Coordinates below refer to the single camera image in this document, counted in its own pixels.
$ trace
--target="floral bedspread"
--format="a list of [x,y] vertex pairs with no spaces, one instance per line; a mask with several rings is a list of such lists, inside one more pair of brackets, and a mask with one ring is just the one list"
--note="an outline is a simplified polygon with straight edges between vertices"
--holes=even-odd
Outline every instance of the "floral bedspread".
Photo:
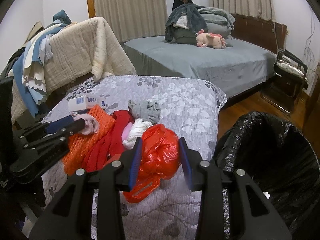
[[[109,76],[98,83],[88,79],[71,89],[69,94],[45,117],[55,121],[69,114],[68,99],[84,93],[105,98],[107,113],[128,109],[128,101],[157,101],[161,106],[159,123],[184,137],[188,147],[210,160],[218,133],[218,113],[226,103],[226,95],[204,80],[152,77]],[[67,177],[61,162],[43,175],[44,194],[48,204]],[[126,239],[195,239],[201,193],[190,192],[184,182],[182,167],[171,180],[137,204],[121,198],[121,213]],[[92,238],[97,239],[97,200],[92,205]]]

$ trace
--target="metal screw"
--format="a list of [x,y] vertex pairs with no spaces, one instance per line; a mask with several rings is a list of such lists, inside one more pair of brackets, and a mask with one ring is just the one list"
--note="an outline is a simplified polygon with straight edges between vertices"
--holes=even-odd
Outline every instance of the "metal screw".
[[239,176],[244,176],[245,175],[245,171],[243,169],[237,169],[236,173],[239,175]]
[[76,175],[82,176],[84,174],[85,170],[84,169],[77,169],[76,170]]
[[120,167],[121,166],[121,161],[113,161],[112,163],[111,163],[111,165],[112,166],[114,166],[115,168],[117,168],[117,167]]
[[200,162],[200,166],[201,166],[201,167],[206,168],[206,167],[209,167],[209,165],[210,165],[210,163],[209,163],[208,161],[201,161],[201,162]]

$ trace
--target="trash can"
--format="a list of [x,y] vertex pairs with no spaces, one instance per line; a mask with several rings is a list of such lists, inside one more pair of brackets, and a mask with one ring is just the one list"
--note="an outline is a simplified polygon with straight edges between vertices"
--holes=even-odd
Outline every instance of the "trash can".
[[243,115],[221,137],[214,158],[225,171],[244,169],[270,194],[293,239],[320,236],[319,226],[312,226],[320,207],[319,162],[292,123],[266,113]]

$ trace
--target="red plastic bag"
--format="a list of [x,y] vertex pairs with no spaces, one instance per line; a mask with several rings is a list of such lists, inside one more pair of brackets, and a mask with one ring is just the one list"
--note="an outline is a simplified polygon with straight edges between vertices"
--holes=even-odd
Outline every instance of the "red plastic bag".
[[180,166],[179,138],[163,124],[148,128],[142,135],[142,159],[137,184],[123,192],[129,203],[146,198],[159,185],[160,179],[171,179]]

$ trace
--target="white box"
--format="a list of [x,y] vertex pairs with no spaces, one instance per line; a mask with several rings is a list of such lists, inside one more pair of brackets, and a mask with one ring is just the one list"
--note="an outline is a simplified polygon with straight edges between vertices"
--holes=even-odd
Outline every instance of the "white box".
[[81,95],[77,98],[71,98],[68,101],[69,112],[77,112],[85,109],[91,109],[95,105],[99,105],[102,109],[106,109],[105,99],[96,97],[91,94]]

